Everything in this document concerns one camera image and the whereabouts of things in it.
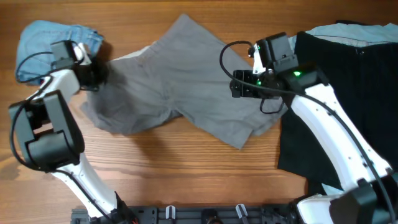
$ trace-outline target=blue cloth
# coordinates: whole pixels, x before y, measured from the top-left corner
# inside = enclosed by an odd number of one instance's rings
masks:
[[[320,39],[350,45],[354,47],[367,47],[375,44],[388,44],[398,42],[398,26],[361,26],[356,24],[332,24],[319,26],[305,31]],[[290,48],[294,51],[296,36],[289,38]]]
[[[96,55],[104,37],[97,30],[81,25],[64,25],[49,21],[34,21],[23,31],[17,50],[17,67],[29,55],[37,52],[50,52],[50,44],[61,40],[73,40],[84,43],[90,48],[90,53]],[[52,55],[37,55],[27,60],[19,72],[20,80],[28,80],[38,75],[46,74],[54,61]]]

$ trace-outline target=wooden floor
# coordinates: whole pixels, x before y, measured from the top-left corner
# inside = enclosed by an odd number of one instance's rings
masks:
[[[71,209],[82,206],[66,185],[20,166],[9,149],[7,107],[35,90],[13,78],[19,34],[30,22],[98,29],[110,44],[101,56],[110,59],[151,44],[183,12],[225,42],[254,42],[282,31],[294,35],[336,19],[398,23],[398,1],[30,2],[0,0],[0,223],[69,223]],[[244,48],[236,50],[245,56]],[[238,151],[184,118],[133,136],[112,135],[96,129],[79,110],[84,101],[84,93],[75,96],[70,109],[84,134],[86,154],[129,205],[260,205],[305,193],[304,178],[276,169],[279,123]]]

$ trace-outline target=gray garment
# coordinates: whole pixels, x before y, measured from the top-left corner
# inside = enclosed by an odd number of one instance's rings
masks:
[[[184,115],[199,128],[241,149],[251,133],[262,134],[286,111],[262,114],[260,99],[232,98],[230,79],[219,65],[225,46],[183,14],[169,31],[137,57],[108,62],[108,83],[87,93],[82,110],[95,126],[111,133],[133,134]],[[230,71],[251,69],[228,49]],[[281,100],[264,103],[278,110]]]

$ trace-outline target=wood grain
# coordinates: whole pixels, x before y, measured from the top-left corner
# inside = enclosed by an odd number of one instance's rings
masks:
[[[68,223],[82,204],[51,175],[21,167],[9,150],[7,107],[35,88],[13,78],[23,28],[36,19],[98,29],[116,58],[157,40],[187,13],[225,42],[263,38],[351,19],[398,23],[397,1],[0,1],[0,223]],[[244,48],[235,48],[245,56]],[[70,109],[92,165],[129,205],[235,205],[283,203],[305,193],[305,179],[277,170],[280,124],[251,137],[242,151],[223,144],[184,118],[133,136],[96,129],[80,111],[84,93]]]

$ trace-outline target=wooden table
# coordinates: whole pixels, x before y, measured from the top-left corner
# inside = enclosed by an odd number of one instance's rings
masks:
[[[68,223],[81,202],[48,174],[27,170],[9,149],[7,107],[35,87],[17,85],[13,72],[23,28],[36,19],[98,29],[110,43],[110,59],[157,40],[183,12],[221,40],[250,40],[351,19],[398,23],[397,1],[253,0],[109,2],[0,0],[0,223]],[[245,56],[245,47],[235,48]],[[70,109],[99,176],[128,205],[260,205],[284,203],[305,193],[305,179],[277,170],[280,124],[233,149],[184,118],[133,136],[96,129],[80,111],[84,93]]]

